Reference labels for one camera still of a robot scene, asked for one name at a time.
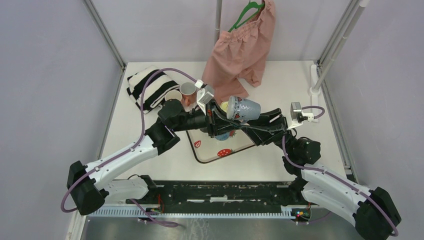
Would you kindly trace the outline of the bright blue mug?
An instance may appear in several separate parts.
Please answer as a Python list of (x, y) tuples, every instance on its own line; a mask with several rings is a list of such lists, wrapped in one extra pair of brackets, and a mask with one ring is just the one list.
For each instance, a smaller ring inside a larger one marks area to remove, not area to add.
[(230, 132), (226, 132), (220, 135), (215, 136), (214, 138), (218, 141), (225, 141), (230, 137)]

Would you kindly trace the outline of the grey blue mug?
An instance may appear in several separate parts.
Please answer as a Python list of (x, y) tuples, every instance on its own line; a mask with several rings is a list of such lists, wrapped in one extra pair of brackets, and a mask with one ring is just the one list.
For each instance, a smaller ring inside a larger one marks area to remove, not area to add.
[(228, 99), (226, 118), (236, 121), (257, 120), (261, 114), (261, 105), (257, 102), (238, 96)]

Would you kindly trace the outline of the strawberry print tray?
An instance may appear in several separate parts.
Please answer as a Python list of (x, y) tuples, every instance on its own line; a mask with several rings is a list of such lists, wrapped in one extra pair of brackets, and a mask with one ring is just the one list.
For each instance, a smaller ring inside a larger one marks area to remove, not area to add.
[(229, 155), (244, 151), (255, 144), (242, 130), (233, 130), (227, 140), (219, 141), (200, 130), (187, 130), (188, 140), (194, 158), (201, 164), (207, 164)]

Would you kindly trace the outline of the floral salmon mug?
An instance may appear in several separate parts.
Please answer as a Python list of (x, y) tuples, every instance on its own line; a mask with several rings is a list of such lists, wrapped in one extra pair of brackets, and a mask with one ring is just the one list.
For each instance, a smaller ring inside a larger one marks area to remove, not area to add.
[(183, 104), (185, 106), (190, 106), (196, 102), (197, 98), (197, 88), (194, 83), (185, 82), (180, 85), (179, 91), (183, 98)]

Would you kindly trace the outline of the plain pink tall mug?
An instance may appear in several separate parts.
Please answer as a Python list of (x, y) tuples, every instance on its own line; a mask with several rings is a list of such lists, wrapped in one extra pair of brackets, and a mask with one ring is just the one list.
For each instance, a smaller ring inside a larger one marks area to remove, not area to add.
[(164, 100), (165, 101), (177, 100), (180, 103), (183, 103), (183, 95), (178, 90), (170, 90), (169, 92), (165, 94)]

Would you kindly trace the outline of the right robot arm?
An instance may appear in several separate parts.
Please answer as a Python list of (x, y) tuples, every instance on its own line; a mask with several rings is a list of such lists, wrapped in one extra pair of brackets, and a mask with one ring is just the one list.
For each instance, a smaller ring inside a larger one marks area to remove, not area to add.
[(365, 240), (386, 240), (397, 237), (397, 226), (402, 218), (390, 196), (381, 187), (370, 189), (319, 164), (320, 142), (308, 137), (296, 138), (291, 130), (304, 121), (320, 118), (325, 109), (312, 106), (320, 113), (305, 113), (305, 108), (291, 111), (292, 123), (288, 124), (278, 108), (267, 113), (235, 114), (242, 123), (242, 130), (259, 145), (275, 144), (283, 151), (283, 163), (296, 185), (289, 189), (289, 199), (295, 204), (304, 201), (314, 203), (351, 223)]

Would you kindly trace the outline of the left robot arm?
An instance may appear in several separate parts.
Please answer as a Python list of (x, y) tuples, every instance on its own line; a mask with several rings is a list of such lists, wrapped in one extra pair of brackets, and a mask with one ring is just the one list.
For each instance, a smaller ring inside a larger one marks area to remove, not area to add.
[(180, 141), (176, 132), (204, 130), (215, 137), (244, 127), (246, 124), (241, 117), (231, 118), (214, 100), (207, 103), (206, 111), (186, 111), (176, 99), (168, 100), (159, 110), (156, 122), (149, 128), (142, 128), (138, 140), (105, 158), (87, 164), (78, 160), (70, 165), (61, 210), (64, 213), (77, 211), (85, 216), (98, 210), (107, 200), (140, 199), (151, 204), (157, 198), (157, 190), (146, 180), (114, 183), (115, 178), (173, 148)]

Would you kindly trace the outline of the green faceted mug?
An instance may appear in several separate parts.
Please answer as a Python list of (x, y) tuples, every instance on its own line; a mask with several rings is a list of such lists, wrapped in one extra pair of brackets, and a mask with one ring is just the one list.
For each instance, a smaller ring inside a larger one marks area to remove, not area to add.
[(228, 111), (228, 105), (229, 103), (227, 101), (224, 101), (220, 104), (220, 108), (224, 111), (227, 112)]

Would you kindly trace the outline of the pink shorts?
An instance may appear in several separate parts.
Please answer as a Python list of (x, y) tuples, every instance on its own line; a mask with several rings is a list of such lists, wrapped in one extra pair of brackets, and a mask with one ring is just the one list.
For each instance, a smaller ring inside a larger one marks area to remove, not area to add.
[(262, 10), (241, 27), (222, 31), (205, 65), (201, 79), (214, 89), (214, 99), (226, 102), (229, 97), (248, 97), (240, 83), (253, 87), (262, 83), (276, 24), (274, 1), (263, 1)]

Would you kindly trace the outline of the black white striped towel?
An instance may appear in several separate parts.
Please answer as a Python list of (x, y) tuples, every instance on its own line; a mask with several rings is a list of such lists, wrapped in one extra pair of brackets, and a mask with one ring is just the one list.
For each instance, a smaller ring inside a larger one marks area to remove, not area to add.
[(178, 90), (180, 87), (164, 72), (152, 76), (158, 70), (156, 66), (152, 65), (127, 77), (126, 92), (138, 108), (143, 108), (144, 114), (163, 105), (166, 94)]

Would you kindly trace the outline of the centre metal pole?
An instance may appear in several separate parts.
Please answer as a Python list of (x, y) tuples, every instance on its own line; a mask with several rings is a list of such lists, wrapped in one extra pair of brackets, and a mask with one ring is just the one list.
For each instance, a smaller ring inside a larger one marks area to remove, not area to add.
[(215, 40), (219, 39), (220, 31), (221, 31), (222, 4), (223, 4), (222, 0), (216, 0), (215, 24), (214, 24)]

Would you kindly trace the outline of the green clothes hanger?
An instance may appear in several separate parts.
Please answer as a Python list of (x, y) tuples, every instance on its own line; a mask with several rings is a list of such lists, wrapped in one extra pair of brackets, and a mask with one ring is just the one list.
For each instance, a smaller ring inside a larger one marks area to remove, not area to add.
[(243, 8), (235, 23), (229, 28), (228, 32), (232, 32), (246, 24), (250, 19), (255, 17), (265, 7), (264, 2), (250, 0)]

